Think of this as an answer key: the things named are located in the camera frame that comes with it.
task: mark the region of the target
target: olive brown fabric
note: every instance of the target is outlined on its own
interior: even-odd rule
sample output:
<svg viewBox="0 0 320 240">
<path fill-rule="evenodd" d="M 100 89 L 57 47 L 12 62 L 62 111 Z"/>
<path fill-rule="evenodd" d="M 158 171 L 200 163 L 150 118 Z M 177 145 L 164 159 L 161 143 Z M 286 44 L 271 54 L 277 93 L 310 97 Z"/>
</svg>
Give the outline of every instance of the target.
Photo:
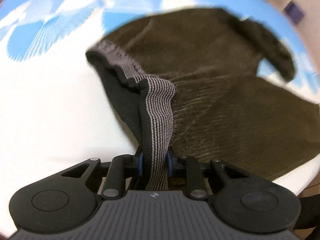
<svg viewBox="0 0 320 240">
<path fill-rule="evenodd" d="M 285 81 L 295 74 L 291 55 L 262 24 L 223 9 L 186 9 L 135 20 L 102 41 L 122 48 L 144 73 L 174 85 L 170 145 L 177 155 L 223 159 L 273 180 L 319 154 L 318 105 L 256 77 L 263 58 Z M 89 62 L 143 143 L 150 129 L 139 112 L 139 85 L 125 86 L 113 63 L 94 48 L 87 52 Z"/>
</svg>

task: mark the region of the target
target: garment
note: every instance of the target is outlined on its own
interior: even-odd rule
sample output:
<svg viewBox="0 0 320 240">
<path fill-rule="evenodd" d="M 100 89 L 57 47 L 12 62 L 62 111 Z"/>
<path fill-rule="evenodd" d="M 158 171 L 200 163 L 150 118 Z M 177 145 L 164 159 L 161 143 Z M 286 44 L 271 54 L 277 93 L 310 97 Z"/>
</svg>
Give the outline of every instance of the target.
<svg viewBox="0 0 320 240">
<path fill-rule="evenodd" d="M 146 73 L 175 86 L 170 145 L 177 155 L 201 162 L 223 159 L 273 180 L 320 152 L 319 107 L 256 77 L 263 58 L 285 81 L 295 74 L 291 55 L 263 25 L 223 9 L 187 9 L 135 20 L 103 41 L 117 44 Z M 124 99 L 127 89 L 108 70 L 108 59 L 98 63 L 105 57 L 92 49 L 87 57 L 141 142 L 144 124 L 137 122 L 139 112 L 128 105 L 129 96 Z"/>
</svg>

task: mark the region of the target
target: brown garment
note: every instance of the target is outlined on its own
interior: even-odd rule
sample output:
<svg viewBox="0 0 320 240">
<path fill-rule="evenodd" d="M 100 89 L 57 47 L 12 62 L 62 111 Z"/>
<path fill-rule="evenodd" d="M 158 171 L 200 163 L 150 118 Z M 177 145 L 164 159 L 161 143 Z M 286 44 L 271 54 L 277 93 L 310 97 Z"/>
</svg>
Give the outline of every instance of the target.
<svg viewBox="0 0 320 240">
<path fill-rule="evenodd" d="M 105 39 L 175 85 L 177 155 L 222 159 L 273 180 L 320 152 L 318 105 L 256 77 L 265 57 L 286 81 L 294 77 L 288 51 L 257 22 L 188 9 L 130 22 Z"/>
</svg>

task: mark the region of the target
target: ribbed gray plastic surface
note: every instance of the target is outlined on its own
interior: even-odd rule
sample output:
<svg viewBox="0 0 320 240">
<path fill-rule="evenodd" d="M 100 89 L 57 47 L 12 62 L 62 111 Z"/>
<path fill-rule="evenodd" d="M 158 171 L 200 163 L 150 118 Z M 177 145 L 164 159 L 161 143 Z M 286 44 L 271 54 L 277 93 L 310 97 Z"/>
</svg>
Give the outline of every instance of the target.
<svg viewBox="0 0 320 240">
<path fill-rule="evenodd" d="M 298 240 L 291 231 L 251 235 L 222 223 L 204 201 L 182 191 L 128 191 L 105 201 L 91 220 L 71 231 L 37 235 L 19 230 L 11 240 Z"/>
</svg>

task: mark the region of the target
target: silver screw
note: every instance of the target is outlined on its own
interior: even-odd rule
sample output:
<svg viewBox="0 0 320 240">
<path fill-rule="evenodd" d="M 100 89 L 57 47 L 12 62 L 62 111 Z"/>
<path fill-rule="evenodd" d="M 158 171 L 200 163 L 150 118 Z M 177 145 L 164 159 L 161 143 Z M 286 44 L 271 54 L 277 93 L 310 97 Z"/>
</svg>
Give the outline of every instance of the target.
<svg viewBox="0 0 320 240">
<path fill-rule="evenodd" d="M 191 196 L 195 198 L 203 198 L 207 195 L 207 192 L 204 191 L 203 189 L 194 189 L 191 191 Z"/>
<path fill-rule="evenodd" d="M 119 195 L 119 191 L 115 188 L 108 188 L 106 190 L 103 191 L 103 194 L 106 197 L 116 197 Z"/>
</svg>

